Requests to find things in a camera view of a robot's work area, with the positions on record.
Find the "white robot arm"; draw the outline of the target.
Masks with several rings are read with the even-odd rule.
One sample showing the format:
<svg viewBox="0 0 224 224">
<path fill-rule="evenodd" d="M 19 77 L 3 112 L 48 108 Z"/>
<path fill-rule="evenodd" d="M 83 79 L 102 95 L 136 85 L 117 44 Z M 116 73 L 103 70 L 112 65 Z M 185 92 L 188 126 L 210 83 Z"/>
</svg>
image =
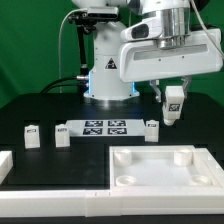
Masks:
<svg viewBox="0 0 224 224">
<path fill-rule="evenodd" d="M 72 0 L 94 34 L 94 66 L 85 97 L 119 102 L 133 84 L 218 71 L 221 30 L 190 28 L 194 0 Z"/>
</svg>

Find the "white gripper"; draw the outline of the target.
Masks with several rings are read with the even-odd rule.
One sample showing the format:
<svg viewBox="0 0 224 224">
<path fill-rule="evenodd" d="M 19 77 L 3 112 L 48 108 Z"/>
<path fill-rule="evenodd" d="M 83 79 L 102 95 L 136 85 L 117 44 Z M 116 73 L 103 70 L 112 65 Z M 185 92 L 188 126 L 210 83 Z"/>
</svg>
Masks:
<svg viewBox="0 0 224 224">
<path fill-rule="evenodd" d="M 191 75 L 220 71 L 223 60 L 203 30 L 194 31 L 181 47 L 160 49 L 153 40 L 124 44 L 119 50 L 119 76 L 123 82 L 149 81 L 161 103 L 157 79 L 182 77 L 184 97 Z"/>
</svg>

